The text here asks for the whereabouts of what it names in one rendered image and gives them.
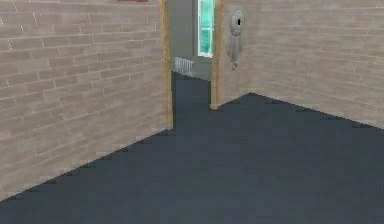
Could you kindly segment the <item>white framed window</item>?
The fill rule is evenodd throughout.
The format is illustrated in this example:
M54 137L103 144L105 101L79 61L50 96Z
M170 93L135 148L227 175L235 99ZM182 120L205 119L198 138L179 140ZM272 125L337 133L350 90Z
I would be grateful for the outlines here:
M213 55L213 31L215 0L198 2L198 55L211 58Z

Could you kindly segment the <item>white slatted rack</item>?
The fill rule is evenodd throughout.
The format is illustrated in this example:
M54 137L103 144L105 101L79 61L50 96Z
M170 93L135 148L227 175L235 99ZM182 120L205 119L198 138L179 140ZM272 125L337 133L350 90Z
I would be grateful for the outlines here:
M194 76L193 66L194 66L194 62L189 59L180 58L180 57L174 58L174 71L177 73L193 77Z

